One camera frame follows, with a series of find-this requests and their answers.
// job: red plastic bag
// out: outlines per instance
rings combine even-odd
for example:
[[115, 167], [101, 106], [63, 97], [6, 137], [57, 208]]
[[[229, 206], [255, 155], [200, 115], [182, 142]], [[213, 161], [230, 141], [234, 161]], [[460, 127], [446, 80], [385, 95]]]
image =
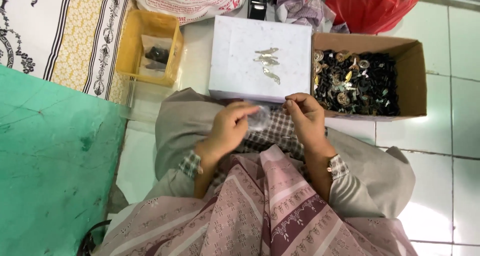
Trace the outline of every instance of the red plastic bag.
[[334, 25], [346, 22], [352, 33], [377, 34], [394, 28], [419, 0], [326, 0], [336, 13]]

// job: floor tile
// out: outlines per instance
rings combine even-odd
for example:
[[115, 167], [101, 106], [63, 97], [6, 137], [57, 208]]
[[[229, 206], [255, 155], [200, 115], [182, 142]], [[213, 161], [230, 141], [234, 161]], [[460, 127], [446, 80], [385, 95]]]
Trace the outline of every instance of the floor tile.
[[452, 245], [412, 242], [418, 256], [451, 256]]
[[453, 240], [480, 245], [480, 161], [453, 159]]
[[325, 126], [343, 132], [371, 145], [375, 144], [374, 121], [325, 118]]
[[427, 116], [377, 122], [377, 146], [452, 154], [450, 78], [428, 74], [427, 89]]
[[479, 158], [480, 82], [452, 78], [453, 154]]
[[415, 173], [413, 195], [398, 216], [410, 240], [452, 242], [452, 158], [404, 152]]
[[156, 154], [154, 126], [129, 121], [116, 182], [129, 204], [142, 201], [157, 181]]
[[477, 51], [480, 48], [480, 12], [449, 7], [452, 75], [480, 80]]
[[419, 40], [427, 73], [450, 75], [447, 6], [418, 2], [397, 26], [379, 35]]
[[477, 255], [480, 255], [480, 246], [453, 245], [452, 256], [477, 256]]

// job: yellow plastic basket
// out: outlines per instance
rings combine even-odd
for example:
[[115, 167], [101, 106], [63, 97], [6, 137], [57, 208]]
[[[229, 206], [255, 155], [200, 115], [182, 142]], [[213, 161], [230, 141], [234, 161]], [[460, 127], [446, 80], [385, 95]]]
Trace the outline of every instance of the yellow plastic basket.
[[[138, 74], [140, 59], [144, 54], [141, 35], [173, 39], [165, 74], [162, 77]], [[128, 75], [143, 82], [172, 87], [177, 80], [182, 48], [183, 36], [177, 17], [139, 9], [132, 10], [125, 23], [115, 69], [121, 75]]]

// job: yellow floral pattern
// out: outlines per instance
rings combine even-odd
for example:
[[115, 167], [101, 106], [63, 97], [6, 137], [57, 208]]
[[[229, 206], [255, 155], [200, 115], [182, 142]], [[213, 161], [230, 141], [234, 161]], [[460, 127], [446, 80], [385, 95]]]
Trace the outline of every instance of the yellow floral pattern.
[[[94, 46], [95, 28], [99, 21], [102, 1], [70, 0], [63, 38], [51, 77], [52, 82], [83, 91], [88, 77], [88, 66]], [[122, 37], [126, 16], [135, 7], [135, 0], [127, 1], [120, 38]], [[119, 103], [122, 89], [123, 81], [115, 72], [108, 99]]]

